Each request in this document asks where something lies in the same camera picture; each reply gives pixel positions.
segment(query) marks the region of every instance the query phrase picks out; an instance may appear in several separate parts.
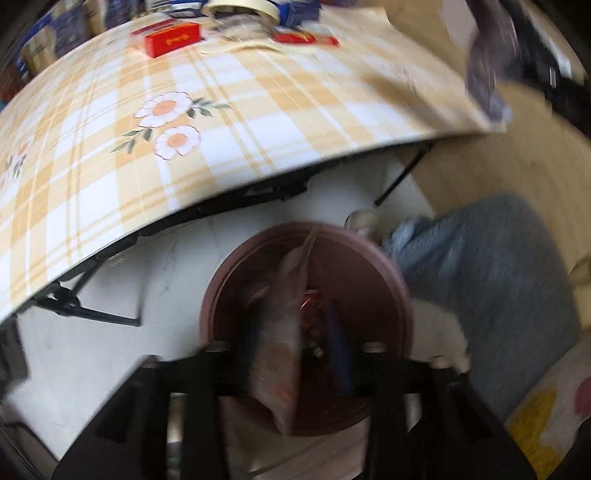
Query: yellow plaid tablecloth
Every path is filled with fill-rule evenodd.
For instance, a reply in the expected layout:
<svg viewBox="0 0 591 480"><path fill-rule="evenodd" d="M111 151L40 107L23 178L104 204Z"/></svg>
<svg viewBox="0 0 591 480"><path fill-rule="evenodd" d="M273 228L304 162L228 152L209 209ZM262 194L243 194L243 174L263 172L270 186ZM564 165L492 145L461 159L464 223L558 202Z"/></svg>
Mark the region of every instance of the yellow plaid tablecloth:
<svg viewBox="0 0 591 480"><path fill-rule="evenodd" d="M340 48L149 59L90 40L0 114L0 319L125 235L229 189L339 155L491 125L462 79L383 11L323 10Z"/></svg>

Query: brown bowl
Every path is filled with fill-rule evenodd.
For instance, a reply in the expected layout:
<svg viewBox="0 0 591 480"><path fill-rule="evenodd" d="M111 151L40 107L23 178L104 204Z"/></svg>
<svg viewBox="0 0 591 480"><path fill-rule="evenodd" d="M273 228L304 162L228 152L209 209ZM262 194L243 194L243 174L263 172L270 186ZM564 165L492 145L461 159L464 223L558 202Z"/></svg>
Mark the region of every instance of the brown bowl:
<svg viewBox="0 0 591 480"><path fill-rule="evenodd" d="M217 269L205 292L200 343L233 340L249 314L245 285L277 268L301 245L312 228L318 237L310 254L309 288L334 301L343 328L355 343L383 342L388 351L407 356L412 339L412 310L407 286L394 261L373 242L332 225L294 222L248 239ZM254 398L235 399L241 410L276 430L271 412ZM315 436L344 430L369 415L367 398L343 398L331 378L302 366L293 435Z"/></svg>

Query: white flower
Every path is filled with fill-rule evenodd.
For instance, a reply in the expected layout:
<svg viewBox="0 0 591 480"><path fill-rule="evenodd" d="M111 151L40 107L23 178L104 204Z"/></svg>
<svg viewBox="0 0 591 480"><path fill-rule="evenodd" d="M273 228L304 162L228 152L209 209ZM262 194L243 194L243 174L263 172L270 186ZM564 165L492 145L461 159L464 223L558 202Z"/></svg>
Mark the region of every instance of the white flower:
<svg viewBox="0 0 591 480"><path fill-rule="evenodd" d="M184 92L170 92L147 101L134 117L141 118L139 127L156 128L187 112L191 98Z"/></svg>
<svg viewBox="0 0 591 480"><path fill-rule="evenodd" d="M175 153L185 156L201 142L201 134L189 125L179 125L162 132L154 141L154 153L170 160Z"/></svg>

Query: metal table leg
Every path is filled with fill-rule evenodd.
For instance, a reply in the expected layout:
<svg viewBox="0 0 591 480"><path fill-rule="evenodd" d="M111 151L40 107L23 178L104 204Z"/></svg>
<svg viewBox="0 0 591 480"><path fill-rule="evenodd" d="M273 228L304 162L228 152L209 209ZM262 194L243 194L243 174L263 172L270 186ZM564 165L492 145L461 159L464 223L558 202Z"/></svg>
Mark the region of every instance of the metal table leg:
<svg viewBox="0 0 591 480"><path fill-rule="evenodd" d="M435 145L434 141L427 142L421 146L417 155L415 155L415 157L413 158L412 162L410 162L406 167L404 167L404 170L402 171L402 173L396 178L396 180L394 180L392 182L392 184L386 189L386 191L383 194L381 194L377 198L377 200L374 202L374 205L376 207L379 207L380 205L382 205L384 200L386 198L388 198L388 196L394 191L394 189L398 185L400 185L406 177L408 177L408 174L410 174L412 172L413 168L418 165L418 163L425 157L425 155L427 155L431 151L431 149L433 149L433 145Z"/></svg>

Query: clear plastic bag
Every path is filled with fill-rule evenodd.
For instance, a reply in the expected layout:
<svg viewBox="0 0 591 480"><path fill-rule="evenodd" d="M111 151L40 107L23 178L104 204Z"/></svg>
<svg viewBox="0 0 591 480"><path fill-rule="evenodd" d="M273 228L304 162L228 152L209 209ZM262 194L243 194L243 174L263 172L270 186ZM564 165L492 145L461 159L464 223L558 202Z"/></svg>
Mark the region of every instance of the clear plastic bag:
<svg viewBox="0 0 591 480"><path fill-rule="evenodd" d="M272 25L258 15L238 14L216 18L216 26L228 40L257 40L272 36Z"/></svg>

